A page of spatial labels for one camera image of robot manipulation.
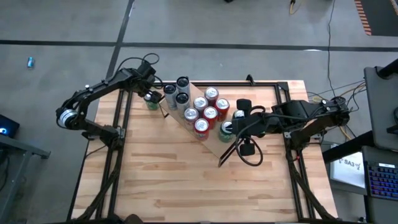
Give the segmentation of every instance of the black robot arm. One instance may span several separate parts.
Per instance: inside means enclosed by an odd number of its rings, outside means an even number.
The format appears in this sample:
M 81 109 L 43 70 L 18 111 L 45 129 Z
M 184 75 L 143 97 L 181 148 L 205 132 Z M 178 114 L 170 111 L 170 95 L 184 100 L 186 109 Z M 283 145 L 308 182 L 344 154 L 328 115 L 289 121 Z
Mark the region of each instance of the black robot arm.
M 349 121 L 349 109 L 345 101 L 342 97 L 336 97 L 331 101 L 323 100 L 316 104 L 292 100 L 273 106 L 272 113 L 267 113 L 263 106 L 252 107 L 250 100 L 240 99 L 236 105 L 239 110 L 244 111 L 245 118 L 232 120 L 231 131 L 237 135 L 237 139 L 289 133 L 289 147 L 292 150 L 302 150 L 314 134 L 324 131 L 327 127 L 345 125 Z M 244 154 L 254 153 L 253 144 L 244 147 L 252 152 Z
M 155 72 L 150 63 L 143 61 L 138 69 L 122 68 L 100 83 L 87 85 L 85 90 L 76 91 L 56 110 L 57 124 L 71 130 L 85 130 L 82 134 L 84 137 L 90 139 L 90 136 L 99 136 L 107 146 L 111 146 L 119 138 L 121 130 L 86 119 L 88 106 L 92 101 L 117 89 L 133 91 L 140 97 L 149 94 L 150 101 L 158 103 L 162 95 L 150 90 L 155 82 Z

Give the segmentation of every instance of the wooden table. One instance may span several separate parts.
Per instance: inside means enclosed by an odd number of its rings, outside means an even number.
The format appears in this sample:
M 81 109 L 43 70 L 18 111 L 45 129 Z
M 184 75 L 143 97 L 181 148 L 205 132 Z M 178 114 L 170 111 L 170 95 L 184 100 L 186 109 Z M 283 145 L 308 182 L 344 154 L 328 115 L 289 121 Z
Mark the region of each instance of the wooden table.
M 288 81 L 293 100 L 307 100 L 303 81 Z M 268 111 L 276 104 L 269 87 L 219 87 L 230 102 L 248 98 Z M 111 124 L 118 92 L 100 99 L 95 122 Z M 235 110 L 231 104 L 230 112 Z M 257 139 L 264 153 L 259 167 L 250 167 L 234 154 L 218 168 L 218 158 L 160 110 L 149 111 L 133 96 L 126 133 L 115 213 L 135 213 L 145 222 L 288 222 L 297 221 L 285 147 L 281 134 Z M 91 142 L 88 153 L 100 147 Z M 337 217 L 320 147 L 303 151 L 310 188 L 321 204 Z M 72 218 L 81 215 L 101 185 L 106 150 L 85 161 Z M 258 155 L 249 157 L 258 161 Z M 109 195 L 104 209 L 108 211 Z M 300 198 L 308 217 L 303 192 Z

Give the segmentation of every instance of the sticker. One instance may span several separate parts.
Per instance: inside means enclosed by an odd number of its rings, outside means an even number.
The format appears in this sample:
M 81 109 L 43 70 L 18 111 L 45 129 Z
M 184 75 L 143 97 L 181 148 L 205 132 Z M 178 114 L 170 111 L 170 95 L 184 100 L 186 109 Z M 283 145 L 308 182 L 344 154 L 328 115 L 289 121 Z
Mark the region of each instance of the sticker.
M 379 164 L 379 166 L 387 167 L 387 168 L 395 168 L 395 165 L 390 165 L 390 164 Z

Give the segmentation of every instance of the concrete floor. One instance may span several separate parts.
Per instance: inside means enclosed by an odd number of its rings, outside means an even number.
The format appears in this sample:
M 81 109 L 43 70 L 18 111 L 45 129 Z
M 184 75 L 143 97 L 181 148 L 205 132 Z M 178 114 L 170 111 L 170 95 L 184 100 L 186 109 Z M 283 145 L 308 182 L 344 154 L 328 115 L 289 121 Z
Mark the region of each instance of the concrete floor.
M 127 3 L 3 0 L 0 40 L 116 42 Z M 136 0 L 123 41 L 327 46 L 331 3 L 306 0 L 294 16 L 289 16 L 288 0 L 236 0 L 231 4 L 222 0 Z M 398 38 L 367 36 L 354 1 L 336 0 L 331 45 L 398 47 Z M 52 152 L 49 160 L 33 159 L 30 163 L 25 195 L 15 203 L 14 218 L 27 218 L 29 223 L 66 219 L 87 141 L 78 131 L 58 128 L 55 109 L 75 90 L 105 77 L 113 50 L 0 45 L 0 113 L 21 123 L 18 139 Z M 364 67 L 386 65 L 396 59 L 396 53 L 383 51 L 331 52 L 333 86 L 361 80 Z M 242 80 L 250 73 L 256 80 L 305 80 L 308 91 L 330 89 L 327 52 L 122 47 L 118 63 L 149 52 L 160 55 L 154 67 L 163 80 L 181 75 L 192 80 Z M 33 70 L 26 69 L 28 57 L 36 60 Z M 136 63 L 125 66 L 135 67 Z M 332 94 L 323 96 L 331 98 Z M 356 99 L 361 109 L 352 114 L 349 125 L 359 135 L 371 126 L 366 92 Z M 96 107 L 96 103 L 90 106 L 89 119 L 94 118 Z M 344 141 L 338 129 L 325 139 Z M 364 215 L 362 196 L 340 190 L 333 190 L 333 195 L 340 218 L 356 221 Z

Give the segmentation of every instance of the yellow cable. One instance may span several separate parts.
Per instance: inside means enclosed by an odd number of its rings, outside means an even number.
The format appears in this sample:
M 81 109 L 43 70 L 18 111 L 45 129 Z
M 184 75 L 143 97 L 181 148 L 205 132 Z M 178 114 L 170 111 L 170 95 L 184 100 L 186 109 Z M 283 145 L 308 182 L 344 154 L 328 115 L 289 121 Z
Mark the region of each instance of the yellow cable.
M 297 9 L 295 11 L 293 11 L 293 5 L 294 4 L 290 4 L 290 12 L 289 12 L 290 15 L 294 15 L 300 9 L 300 6 L 303 4 L 303 2 L 304 2 L 304 0 L 302 0 L 300 2 L 300 4 L 297 6 Z
M 351 92 L 351 91 L 353 91 L 353 90 L 355 90 L 356 88 L 359 88 L 359 87 L 364 87 L 365 86 L 365 83 L 363 83 L 362 85 L 360 85 L 360 86 L 357 86 L 357 87 L 354 87 L 354 88 L 352 88 L 352 89 L 350 89 L 350 90 L 347 90 L 347 91 L 345 91 L 344 93 L 342 93 L 340 96 L 343 96 L 343 95 L 345 95 L 345 94 L 347 94 L 347 93 L 349 93 L 349 92 Z
M 349 139 L 351 140 L 351 137 L 344 131 L 344 129 L 340 126 L 340 131 Z
M 293 15 L 293 14 L 292 14 L 292 13 L 293 13 L 293 5 L 294 5 L 294 4 L 290 4 L 290 11 L 289 11 L 289 14 L 290 14 L 290 15 Z

